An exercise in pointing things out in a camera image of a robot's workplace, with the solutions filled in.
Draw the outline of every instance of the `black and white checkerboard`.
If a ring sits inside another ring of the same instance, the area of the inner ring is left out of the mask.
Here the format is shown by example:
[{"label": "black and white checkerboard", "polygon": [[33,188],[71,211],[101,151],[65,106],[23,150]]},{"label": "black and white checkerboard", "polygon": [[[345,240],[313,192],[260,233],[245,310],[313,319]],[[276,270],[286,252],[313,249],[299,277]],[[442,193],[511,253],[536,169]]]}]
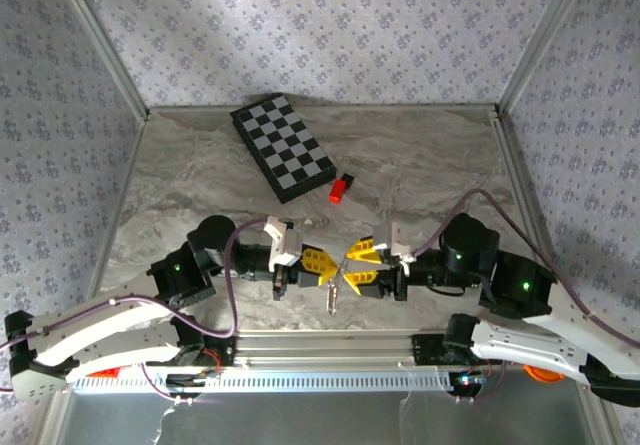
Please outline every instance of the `black and white checkerboard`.
[{"label": "black and white checkerboard", "polygon": [[236,110],[231,117],[282,203],[335,179],[335,166],[282,95]]}]

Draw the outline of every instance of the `wall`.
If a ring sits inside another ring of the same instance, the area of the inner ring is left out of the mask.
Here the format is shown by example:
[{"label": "wall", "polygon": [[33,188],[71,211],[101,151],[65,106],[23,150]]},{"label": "wall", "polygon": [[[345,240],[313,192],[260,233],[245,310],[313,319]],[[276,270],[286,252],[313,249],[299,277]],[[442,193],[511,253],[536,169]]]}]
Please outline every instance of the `wall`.
[{"label": "wall", "polygon": [[[558,262],[640,330],[640,0],[577,0],[512,113]],[[638,412],[619,410],[628,443]]]},{"label": "wall", "polygon": [[91,0],[147,105],[497,102],[548,0]]},{"label": "wall", "polygon": [[[0,0],[0,27],[0,315],[42,314],[83,299],[137,124],[66,0]],[[0,443],[36,409],[2,396]]]}]

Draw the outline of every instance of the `floral wallpaper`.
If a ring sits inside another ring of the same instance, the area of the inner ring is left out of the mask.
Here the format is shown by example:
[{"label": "floral wallpaper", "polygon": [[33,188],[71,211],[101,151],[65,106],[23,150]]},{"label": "floral wallpaper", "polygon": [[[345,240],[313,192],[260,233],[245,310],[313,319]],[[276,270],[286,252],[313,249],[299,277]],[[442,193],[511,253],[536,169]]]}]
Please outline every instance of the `floral wallpaper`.
[{"label": "floral wallpaper", "polygon": [[148,106],[493,103],[549,0],[91,0]]},{"label": "floral wallpaper", "polygon": [[[640,330],[640,0],[577,0],[512,118],[558,262]],[[617,409],[629,444],[638,409]]]},{"label": "floral wallpaper", "polygon": [[[137,133],[74,13],[66,0],[0,0],[3,317],[83,299]],[[24,443],[37,406],[1,396],[0,443]]]}]

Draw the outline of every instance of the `gray marble floor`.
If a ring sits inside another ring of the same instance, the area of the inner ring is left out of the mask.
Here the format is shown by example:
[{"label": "gray marble floor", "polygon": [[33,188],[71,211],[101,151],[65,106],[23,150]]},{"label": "gray marble floor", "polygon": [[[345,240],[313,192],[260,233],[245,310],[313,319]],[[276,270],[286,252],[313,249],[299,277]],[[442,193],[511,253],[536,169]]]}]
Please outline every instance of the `gray marble floor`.
[{"label": "gray marble floor", "polygon": [[[340,205],[330,185],[280,204],[231,125],[228,113],[175,110],[153,113],[135,165],[103,288],[112,288],[179,247],[211,214],[236,223],[270,214],[292,219],[305,242],[339,259],[374,224],[397,220],[420,245],[468,189],[489,190],[517,221],[509,181],[486,113],[462,109],[299,108],[299,114],[340,170],[356,179]],[[499,231],[504,249],[528,254],[484,199],[468,211]],[[246,243],[269,243],[247,232]],[[211,326],[229,323],[224,285],[193,313]],[[409,301],[357,297],[348,287],[335,317],[322,289],[289,289],[281,302],[268,283],[235,284],[242,329],[442,328],[452,312],[478,311],[477,294],[462,299],[410,289]]]}]

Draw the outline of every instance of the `small red object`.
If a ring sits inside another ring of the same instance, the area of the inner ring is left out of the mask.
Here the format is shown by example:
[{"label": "small red object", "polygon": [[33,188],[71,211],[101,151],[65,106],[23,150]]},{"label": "small red object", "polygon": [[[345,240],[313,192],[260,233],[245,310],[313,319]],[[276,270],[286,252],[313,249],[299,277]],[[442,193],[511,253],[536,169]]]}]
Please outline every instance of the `small red object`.
[{"label": "small red object", "polygon": [[92,378],[118,378],[120,374],[120,367],[116,368],[108,368],[106,370],[101,370],[99,372],[90,373],[87,377]]},{"label": "small red object", "polygon": [[347,182],[344,180],[336,180],[333,184],[333,188],[331,189],[331,193],[329,194],[329,201],[331,203],[340,203],[342,195],[344,195],[344,191],[346,189]]}]

